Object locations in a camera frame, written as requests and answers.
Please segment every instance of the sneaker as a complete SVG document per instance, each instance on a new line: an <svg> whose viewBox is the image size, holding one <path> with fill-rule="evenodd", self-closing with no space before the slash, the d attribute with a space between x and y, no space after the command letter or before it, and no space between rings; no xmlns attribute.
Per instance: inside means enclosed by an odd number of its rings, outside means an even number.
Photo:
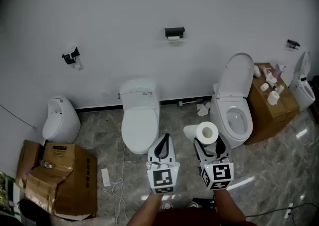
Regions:
<svg viewBox="0 0 319 226"><path fill-rule="evenodd" d="M186 208L199 208L199 205L195 202L191 202L187 205Z"/></svg>
<svg viewBox="0 0 319 226"><path fill-rule="evenodd" d="M174 209L172 203L169 202L169 201L165 201L165 202L162 204L161 208L162 208L163 210L169 210L169 209L172 209L172 210L173 210L173 209Z"/></svg>

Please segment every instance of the marble floor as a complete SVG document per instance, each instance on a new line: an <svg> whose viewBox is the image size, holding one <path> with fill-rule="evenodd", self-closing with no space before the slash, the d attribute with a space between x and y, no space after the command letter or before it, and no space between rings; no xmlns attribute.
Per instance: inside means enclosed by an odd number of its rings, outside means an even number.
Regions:
<svg viewBox="0 0 319 226"><path fill-rule="evenodd" d="M199 162L193 145L183 134L185 125L209 120L198 117L194 104L177 107L164 105L160 112L160 134L170 133L180 162L176 192L164 198L175 208L185 207L192 198L210 198L198 173ZM111 182L122 177L124 143L121 136L122 110L80 113L82 128L75 143L98 158L98 211L93 219L70 222L52 217L55 226L113 226L119 211L119 199L112 187L103 187L101 169L108 168ZM146 176L147 155L124 153L123 198L130 218L150 193ZM310 111L300 113L275 137L253 145L241 145L232 150L234 181L246 184L229 192L237 206L248 215L287 207L289 203L319 202L319 125ZM121 186L114 191L120 195ZM128 223L121 203L118 225ZM258 226L292 226L283 220L285 211L249 218ZM297 226L308 225L316 210L304 206L293 211Z"/></svg>

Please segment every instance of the flattened cardboard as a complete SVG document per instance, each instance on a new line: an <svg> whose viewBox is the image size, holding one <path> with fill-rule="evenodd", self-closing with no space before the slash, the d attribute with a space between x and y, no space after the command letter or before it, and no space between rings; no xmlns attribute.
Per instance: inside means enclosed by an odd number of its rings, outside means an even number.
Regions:
<svg viewBox="0 0 319 226"><path fill-rule="evenodd" d="M269 63L257 63L256 65L264 65L270 68L268 70L272 73L275 71ZM253 133L245 142L246 145L275 136L299 113L299 105L287 87L280 94L277 105L270 105L267 98L271 89L268 88L264 92L260 89L265 82L265 76L262 75L260 78L254 77L251 85L247 100L253 119ZM277 85L282 83L282 79L278 77Z"/></svg>
<svg viewBox="0 0 319 226"><path fill-rule="evenodd" d="M20 152L15 183L25 192L26 180L29 173L37 166L39 151L42 146L39 143L25 140Z"/></svg>
<svg viewBox="0 0 319 226"><path fill-rule="evenodd" d="M77 145L49 143L43 160L53 169L38 167L31 172L26 188L29 199L61 217L97 211L97 159L93 155Z"/></svg>

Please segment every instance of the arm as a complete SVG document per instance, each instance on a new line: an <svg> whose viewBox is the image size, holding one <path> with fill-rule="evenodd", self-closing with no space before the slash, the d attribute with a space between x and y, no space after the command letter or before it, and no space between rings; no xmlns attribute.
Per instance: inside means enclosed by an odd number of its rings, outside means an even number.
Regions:
<svg viewBox="0 0 319 226"><path fill-rule="evenodd" d="M151 193L127 226L152 226L160 210L163 194Z"/></svg>
<svg viewBox="0 0 319 226"><path fill-rule="evenodd" d="M246 220L227 190L216 190L214 194L217 212L223 222L232 225Z"/></svg>

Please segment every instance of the open toilet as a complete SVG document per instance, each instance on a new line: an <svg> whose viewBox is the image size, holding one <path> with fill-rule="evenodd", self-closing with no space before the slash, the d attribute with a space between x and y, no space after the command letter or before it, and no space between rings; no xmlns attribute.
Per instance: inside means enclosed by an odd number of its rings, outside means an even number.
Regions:
<svg viewBox="0 0 319 226"><path fill-rule="evenodd" d="M231 148L244 143L253 131L248 97L254 75L253 59L246 53L232 56L214 84L210 121L226 138Z"/></svg>
<svg viewBox="0 0 319 226"><path fill-rule="evenodd" d="M124 117L122 138L136 154L147 153L159 137L160 104L156 83L151 79L132 79L120 88Z"/></svg>
<svg viewBox="0 0 319 226"><path fill-rule="evenodd" d="M81 123L70 101L64 96L54 96L48 101L48 118L42 135L49 142L73 143Z"/></svg>
<svg viewBox="0 0 319 226"><path fill-rule="evenodd" d="M294 74L289 86L289 90L298 102L300 111L308 108L316 99L313 90L307 82L307 76L310 72L310 64L309 52L306 51L304 53L300 70Z"/></svg>

